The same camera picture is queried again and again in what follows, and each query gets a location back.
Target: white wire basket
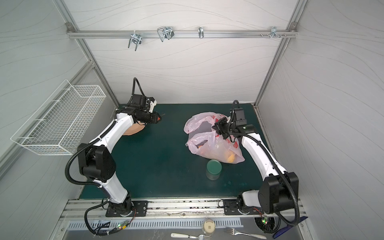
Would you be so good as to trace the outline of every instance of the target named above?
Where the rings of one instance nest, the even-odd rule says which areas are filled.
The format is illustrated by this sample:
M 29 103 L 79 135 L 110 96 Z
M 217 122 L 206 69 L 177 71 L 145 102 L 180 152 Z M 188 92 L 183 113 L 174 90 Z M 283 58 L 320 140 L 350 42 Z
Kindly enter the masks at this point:
M 72 155 L 105 97 L 98 85 L 65 80 L 11 140 L 38 155 Z

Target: metal fork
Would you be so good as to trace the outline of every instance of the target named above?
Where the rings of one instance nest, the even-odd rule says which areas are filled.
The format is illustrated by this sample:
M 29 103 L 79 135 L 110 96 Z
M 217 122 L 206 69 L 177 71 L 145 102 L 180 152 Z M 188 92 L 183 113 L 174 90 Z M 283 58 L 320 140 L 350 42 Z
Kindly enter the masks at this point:
M 230 228 L 230 227 L 225 227 L 224 231 L 231 235 L 242 234 L 242 235 L 247 235 L 247 236 L 258 238 L 258 239 L 266 239 L 266 236 L 258 235 L 258 234 L 246 234 L 246 233 L 239 232 L 236 229 Z
M 191 235 L 187 235 L 187 234 L 171 233 L 170 236 L 171 237 L 178 237 L 178 238 L 195 238 L 198 240 L 210 240 L 211 239 L 210 236 L 205 236 L 203 234 L 199 235 L 198 237 L 195 237 L 195 236 L 191 236 Z

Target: green table surface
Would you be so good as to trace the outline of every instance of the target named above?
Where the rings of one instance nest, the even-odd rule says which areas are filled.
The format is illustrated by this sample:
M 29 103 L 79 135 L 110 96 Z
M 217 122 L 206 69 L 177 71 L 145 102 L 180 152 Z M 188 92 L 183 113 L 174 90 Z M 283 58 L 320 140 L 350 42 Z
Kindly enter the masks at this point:
M 258 129 L 265 143 L 251 104 L 241 104 L 248 124 Z M 203 112 L 229 115 L 231 104 L 158 104 L 155 107 L 162 121 L 148 124 L 142 131 L 122 136 L 112 156 L 116 174 L 133 198 L 154 197 L 231 197 L 262 184 L 260 172 L 249 153 L 240 145 L 244 162 L 222 163 L 219 179 L 209 180 L 205 169 L 209 159 L 192 154 L 185 143 L 188 135 L 184 124 L 193 115 Z M 100 199 L 102 191 L 85 186 L 81 199 Z

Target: green lid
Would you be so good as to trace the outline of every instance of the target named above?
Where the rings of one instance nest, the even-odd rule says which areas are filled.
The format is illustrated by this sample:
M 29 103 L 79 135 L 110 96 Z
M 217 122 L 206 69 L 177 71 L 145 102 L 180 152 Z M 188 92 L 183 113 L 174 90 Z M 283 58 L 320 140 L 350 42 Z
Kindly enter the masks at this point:
M 221 163 L 218 160 L 212 159 L 207 163 L 207 171 L 212 175 L 219 175 L 221 168 Z

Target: pink plastic bag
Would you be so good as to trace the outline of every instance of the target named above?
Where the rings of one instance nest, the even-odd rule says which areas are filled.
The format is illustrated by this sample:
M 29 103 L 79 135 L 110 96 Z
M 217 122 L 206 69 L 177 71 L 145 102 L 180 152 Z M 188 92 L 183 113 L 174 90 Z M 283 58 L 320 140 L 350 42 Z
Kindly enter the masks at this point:
M 188 142 L 185 144 L 193 154 L 208 158 L 216 159 L 225 163 L 243 162 L 244 158 L 239 147 L 239 142 L 223 139 L 218 135 L 212 126 L 221 118 L 228 118 L 223 114 L 217 113 L 200 113 L 192 116 L 184 126 L 184 132 L 189 134 Z

